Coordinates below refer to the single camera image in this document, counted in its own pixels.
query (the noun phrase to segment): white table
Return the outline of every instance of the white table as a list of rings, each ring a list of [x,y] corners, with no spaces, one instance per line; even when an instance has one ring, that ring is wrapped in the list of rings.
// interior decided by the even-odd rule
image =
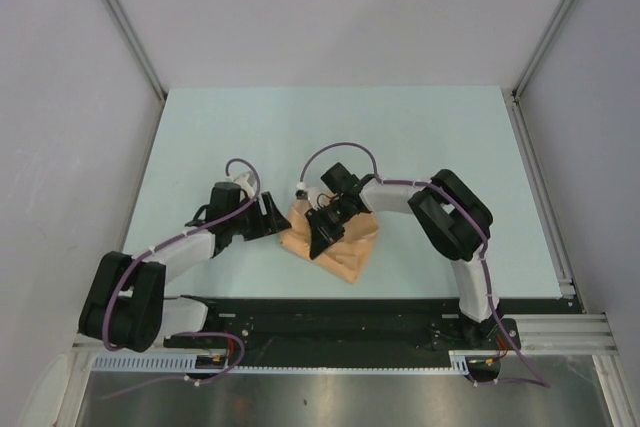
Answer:
[[[456,172],[493,212],[489,263],[502,297],[557,298],[560,290],[498,87],[354,87],[171,90],[126,239],[126,252],[182,230],[243,157],[286,215],[300,170],[318,148],[341,140],[373,150],[386,177]],[[348,147],[323,154],[307,182],[340,161],[371,171]],[[243,243],[195,266],[167,294],[273,298],[457,296],[448,261],[415,218],[378,215],[374,252],[354,285],[282,249],[275,237]]]

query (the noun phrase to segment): white wall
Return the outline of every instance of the white wall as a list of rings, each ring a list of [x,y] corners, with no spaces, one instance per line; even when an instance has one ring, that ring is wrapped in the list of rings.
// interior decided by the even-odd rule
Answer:
[[[67,351],[159,105],[100,0],[0,0],[0,425]]]
[[[578,287],[640,393],[640,0],[580,0],[523,110]]]
[[[122,0],[170,87],[513,87],[559,0]]]

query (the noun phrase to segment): metal frame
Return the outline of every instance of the metal frame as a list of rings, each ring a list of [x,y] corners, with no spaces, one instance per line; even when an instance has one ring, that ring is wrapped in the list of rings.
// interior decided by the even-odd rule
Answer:
[[[103,0],[118,29],[123,34],[134,59],[142,69],[147,82],[164,105],[166,92],[153,68],[145,50],[126,16],[119,0]],[[505,95],[505,103],[522,154],[532,191],[541,213],[545,228],[545,236],[554,258],[554,266],[558,274],[562,293],[571,302],[576,294],[572,280],[572,271],[566,248],[558,227],[535,149],[520,111],[519,99],[529,84],[538,66],[553,44],[558,31],[566,21],[576,0],[561,0],[554,15],[547,25],[535,51],[529,59],[522,75],[514,88]],[[605,395],[611,418],[615,426],[638,425],[638,412],[624,379],[624,371],[620,363],[615,342],[604,315],[516,315],[511,316],[518,322],[523,352],[527,355],[592,355],[603,393]],[[62,407],[56,423],[57,427],[72,427],[78,418],[82,398],[87,386],[91,365],[101,344],[93,339],[79,336],[72,349],[72,375],[65,393]],[[155,345],[149,355],[176,352],[162,345]],[[178,350],[182,355],[193,355],[193,352]],[[452,352],[462,355],[465,352]],[[242,372],[267,371],[278,372],[278,369],[240,369]],[[297,370],[283,369],[282,373],[296,373]]]

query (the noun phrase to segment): orange fabric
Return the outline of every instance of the orange fabric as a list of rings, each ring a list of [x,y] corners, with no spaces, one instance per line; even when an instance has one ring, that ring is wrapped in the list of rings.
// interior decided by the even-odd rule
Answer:
[[[314,260],[309,259],[311,231],[304,214],[311,208],[307,200],[295,200],[289,209],[291,229],[280,234],[280,243],[296,255],[320,265],[333,275],[354,283],[364,269],[378,236],[373,214],[358,214],[344,226],[344,237]]]

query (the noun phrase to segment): shiny floor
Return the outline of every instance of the shiny floor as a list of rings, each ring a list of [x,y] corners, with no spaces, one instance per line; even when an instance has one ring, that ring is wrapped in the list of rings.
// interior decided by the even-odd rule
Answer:
[[[553,384],[473,388],[462,377],[237,374],[195,388],[151,385],[111,400],[98,397],[148,374],[94,373],[78,426],[611,426],[590,357],[538,357]],[[503,375],[524,375],[515,358]]]

